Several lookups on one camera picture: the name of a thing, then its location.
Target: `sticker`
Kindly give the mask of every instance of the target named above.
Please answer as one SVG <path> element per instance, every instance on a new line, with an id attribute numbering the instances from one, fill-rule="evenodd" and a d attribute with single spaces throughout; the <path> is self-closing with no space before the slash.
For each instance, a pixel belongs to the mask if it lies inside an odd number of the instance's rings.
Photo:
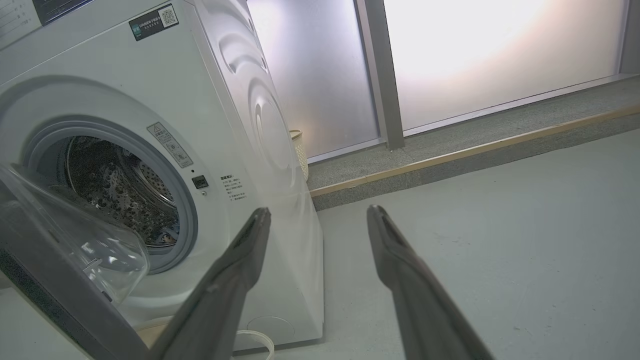
<path id="1" fill-rule="evenodd" d="M 181 168 L 193 165 L 193 161 L 191 161 L 187 152 L 162 124 L 156 122 L 155 124 L 148 126 L 147 130 L 149 130 L 149 133 L 151 133 L 162 144 L 162 146 L 167 149 Z"/>
<path id="2" fill-rule="evenodd" d="M 129 21 L 129 26 L 136 41 L 150 37 L 177 24 L 178 18 L 175 16 L 175 11 L 171 4 Z"/>
<path id="3" fill-rule="evenodd" d="M 229 200 L 238 201 L 246 199 L 246 194 L 244 193 L 244 188 L 240 179 L 233 175 L 226 175 L 221 177 L 220 180 L 227 195 L 229 196 Z"/>
<path id="4" fill-rule="evenodd" d="M 202 189 L 202 188 L 208 188 L 209 187 L 209 183 L 204 178 L 204 175 L 196 176 L 196 177 L 192 178 L 191 181 L 193 181 L 193 184 L 196 186 L 196 189 Z"/>

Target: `white washing machine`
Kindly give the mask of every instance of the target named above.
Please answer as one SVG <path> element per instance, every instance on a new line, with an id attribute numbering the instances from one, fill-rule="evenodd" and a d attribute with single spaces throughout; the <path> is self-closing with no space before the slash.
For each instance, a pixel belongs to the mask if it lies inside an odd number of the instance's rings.
<path id="1" fill-rule="evenodd" d="M 268 248 L 240 328 L 276 344 L 320 338 L 322 232 L 246 3 L 3 5 L 0 161 L 72 188 L 141 235 L 151 270 L 118 305 L 125 318 L 174 314 L 267 206 Z M 123 183 L 146 189 L 153 209 L 118 200 Z"/>

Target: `washing machine drum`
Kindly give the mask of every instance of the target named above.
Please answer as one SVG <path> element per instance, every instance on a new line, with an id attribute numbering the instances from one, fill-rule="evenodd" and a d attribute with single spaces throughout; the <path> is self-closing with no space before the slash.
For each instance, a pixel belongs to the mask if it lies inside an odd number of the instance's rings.
<path id="1" fill-rule="evenodd" d="M 180 222 L 173 197 L 137 156 L 90 136 L 71 138 L 64 156 L 67 183 L 86 202 L 138 232 L 148 247 L 176 244 Z"/>
<path id="2" fill-rule="evenodd" d="M 168 270 L 188 253 L 195 226 L 189 222 L 193 217 L 184 217 L 182 232 L 190 231 L 181 235 L 179 209 L 193 200 L 185 199 L 184 191 L 172 194 L 163 178 L 135 153 L 92 136 L 66 137 L 43 153 L 35 170 L 52 186 L 64 187 L 59 194 L 72 202 L 89 203 L 140 235 L 150 255 L 151 274 Z"/>

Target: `metal frame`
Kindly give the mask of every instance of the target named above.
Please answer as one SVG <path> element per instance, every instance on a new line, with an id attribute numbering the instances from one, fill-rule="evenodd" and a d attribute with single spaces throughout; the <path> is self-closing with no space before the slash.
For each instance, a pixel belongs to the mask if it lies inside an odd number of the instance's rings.
<path id="1" fill-rule="evenodd" d="M 383 0 L 354 0 L 380 136 L 389 150 L 404 147 L 402 120 Z"/>
<path id="2" fill-rule="evenodd" d="M 640 0 L 627 0 L 627 20 L 621 39 L 619 72 L 640 73 Z"/>

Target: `bright light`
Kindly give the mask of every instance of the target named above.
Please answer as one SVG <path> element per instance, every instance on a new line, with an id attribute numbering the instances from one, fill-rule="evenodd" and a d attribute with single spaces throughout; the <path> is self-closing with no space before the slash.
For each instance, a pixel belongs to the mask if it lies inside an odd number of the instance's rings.
<path id="1" fill-rule="evenodd" d="M 396 74 L 440 78 L 496 54 L 545 0 L 386 0 Z"/>
<path id="2" fill-rule="evenodd" d="M 253 25 L 258 33 L 260 45 L 263 49 L 274 49 L 278 47 L 278 38 L 282 32 L 285 13 L 282 3 L 279 1 L 248 1 L 247 6 L 251 11 Z"/>

